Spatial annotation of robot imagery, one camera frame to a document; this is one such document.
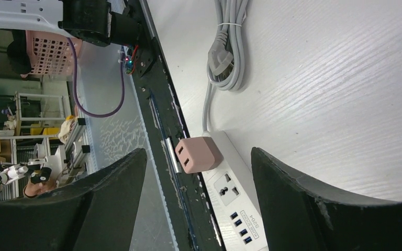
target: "cardboard box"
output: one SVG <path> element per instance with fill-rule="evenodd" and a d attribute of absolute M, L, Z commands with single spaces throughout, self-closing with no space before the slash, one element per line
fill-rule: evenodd
<path fill-rule="evenodd" d="M 0 140 L 0 162 L 12 161 L 12 145 L 10 140 Z"/>

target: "universal socket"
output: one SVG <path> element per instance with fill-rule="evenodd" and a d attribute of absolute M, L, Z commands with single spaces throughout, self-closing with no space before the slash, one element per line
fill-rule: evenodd
<path fill-rule="evenodd" d="M 205 132 L 223 156 L 202 172 L 226 250 L 268 250 L 255 184 L 250 168 L 222 131 Z"/>

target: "person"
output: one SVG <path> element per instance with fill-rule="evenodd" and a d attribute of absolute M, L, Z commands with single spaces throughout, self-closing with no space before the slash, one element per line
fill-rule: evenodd
<path fill-rule="evenodd" d="M 45 192 L 49 192 L 58 187 L 58 184 L 55 179 L 50 178 L 49 180 L 37 184 L 33 184 L 30 180 L 28 180 L 27 185 L 24 187 L 24 197 L 25 198 L 35 198 L 38 195 L 41 195 Z"/>

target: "usb port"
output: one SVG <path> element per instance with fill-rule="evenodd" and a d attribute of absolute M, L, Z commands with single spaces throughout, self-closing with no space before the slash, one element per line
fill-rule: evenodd
<path fill-rule="evenodd" d="M 246 230 L 246 229 L 242 230 L 242 231 L 240 232 L 240 234 L 241 234 L 241 236 L 245 236 L 245 235 L 247 234 L 247 230 Z"/>
<path fill-rule="evenodd" d="M 241 225 L 241 224 L 242 224 L 242 221 L 241 221 L 241 220 L 235 221 L 235 226 L 239 226 L 239 225 Z"/>
<path fill-rule="evenodd" d="M 232 220 L 233 220 L 233 219 L 235 219 L 236 217 L 238 217 L 238 214 L 235 212 L 235 213 L 233 213 L 230 217 L 231 217 Z"/>
<path fill-rule="evenodd" d="M 251 241 L 252 241 L 252 238 L 250 238 L 250 237 L 247 237 L 244 239 L 244 243 L 246 243 L 246 244 L 248 244 Z"/>

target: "gray cable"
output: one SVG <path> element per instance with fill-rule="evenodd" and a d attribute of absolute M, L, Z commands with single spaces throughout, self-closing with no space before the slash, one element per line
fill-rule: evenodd
<path fill-rule="evenodd" d="M 245 8 L 249 0 L 215 0 L 218 29 L 215 42 L 222 36 L 221 33 L 227 33 L 228 40 L 232 47 L 233 69 L 224 80 L 215 76 L 207 64 L 207 76 L 209 83 L 207 86 L 206 98 L 203 108 L 203 131 L 207 131 L 207 117 L 211 103 L 211 94 L 213 87 L 219 90 L 237 91 L 241 87 L 244 75 L 244 49 L 241 37 L 241 24 L 245 13 Z"/>

